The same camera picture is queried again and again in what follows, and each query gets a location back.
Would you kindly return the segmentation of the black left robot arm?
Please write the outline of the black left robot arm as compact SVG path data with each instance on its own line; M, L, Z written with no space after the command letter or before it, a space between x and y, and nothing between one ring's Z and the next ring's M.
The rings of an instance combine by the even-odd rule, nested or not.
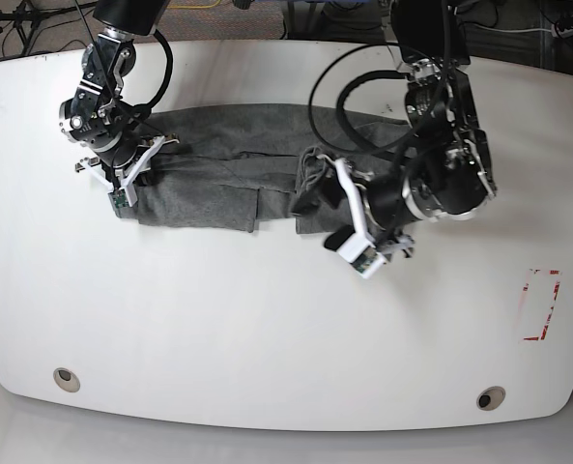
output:
M335 104L337 124L353 148L321 140L301 159L293 214L309 215L324 203L346 204L350 222L324 246L364 278L395 254L412 256L409 224L472 218L497 194L456 10L454 1L380 2L384 46L394 66L356 77ZM386 145L375 144L351 125L346 100L366 83L401 79L407 83L408 131Z

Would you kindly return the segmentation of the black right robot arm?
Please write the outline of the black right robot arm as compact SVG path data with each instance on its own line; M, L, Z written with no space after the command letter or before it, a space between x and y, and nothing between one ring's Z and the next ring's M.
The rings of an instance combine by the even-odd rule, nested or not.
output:
M60 131L91 151L74 170L89 173L106 189L118 218L131 218L138 189L151 181L152 158L163 146L177 143L148 123L170 84L174 57L158 30L167 1L99 1L94 18L104 25L82 56L82 77L73 97L60 106ZM123 100L124 77L136 62L134 38L154 37L165 53L163 79L154 96L130 105Z

